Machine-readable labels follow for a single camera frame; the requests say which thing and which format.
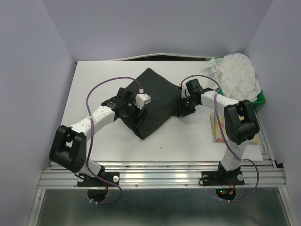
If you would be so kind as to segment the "dark grey dotted skirt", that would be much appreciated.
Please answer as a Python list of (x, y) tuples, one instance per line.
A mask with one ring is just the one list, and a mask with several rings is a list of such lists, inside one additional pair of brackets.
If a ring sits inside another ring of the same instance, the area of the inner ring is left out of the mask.
[(177, 98), (181, 96), (181, 91), (151, 68), (147, 68), (136, 79), (142, 84), (144, 92), (151, 97), (151, 102), (144, 107), (147, 114), (138, 127), (131, 126), (128, 121), (123, 123), (144, 140), (176, 115)]

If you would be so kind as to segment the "floral pastel skirt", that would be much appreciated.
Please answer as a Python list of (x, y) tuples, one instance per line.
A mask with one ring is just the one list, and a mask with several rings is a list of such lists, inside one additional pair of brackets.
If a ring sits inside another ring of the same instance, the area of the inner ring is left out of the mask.
[[(218, 124), (218, 119), (216, 116), (216, 113), (213, 112), (212, 114), (210, 114), (210, 124), (211, 124), (211, 130), (212, 130), (212, 135), (213, 135), (213, 141), (216, 143), (224, 143), (224, 139), (223, 136), (221, 134), (221, 130)], [(225, 131), (225, 118), (224, 116), (220, 116), (219, 115), (219, 119), (221, 122), (221, 126), (222, 126), (222, 131), (224, 133), (224, 136), (226, 139), (228, 139), (226, 131)], [(259, 144), (259, 135), (256, 134), (254, 136), (254, 138), (249, 142), (249, 144), (251, 145), (258, 145)]]

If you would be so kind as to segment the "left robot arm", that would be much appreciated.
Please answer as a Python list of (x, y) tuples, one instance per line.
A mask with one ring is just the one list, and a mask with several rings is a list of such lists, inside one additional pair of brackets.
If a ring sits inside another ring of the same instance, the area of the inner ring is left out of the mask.
[(73, 173), (87, 175), (93, 185), (101, 185), (105, 168), (87, 156), (87, 143), (92, 142), (92, 136), (100, 129), (117, 119), (121, 119), (130, 129), (139, 127), (147, 115), (145, 106), (150, 102), (151, 97), (143, 90), (135, 95), (128, 89), (120, 88), (116, 96), (101, 103), (88, 117), (69, 127), (58, 127), (49, 159)]

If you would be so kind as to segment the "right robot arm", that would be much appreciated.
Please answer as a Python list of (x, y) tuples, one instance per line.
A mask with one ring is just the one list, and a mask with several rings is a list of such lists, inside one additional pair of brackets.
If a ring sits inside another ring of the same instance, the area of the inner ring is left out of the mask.
[(218, 93), (212, 88), (203, 88), (197, 79), (179, 85), (181, 97), (177, 98), (177, 117), (195, 113), (196, 106), (214, 110), (218, 126), (226, 145), (220, 161), (222, 169), (216, 172), (217, 180), (226, 184), (233, 179), (233, 171), (245, 161), (243, 154), (250, 141), (259, 133), (260, 126), (249, 100), (237, 101)]

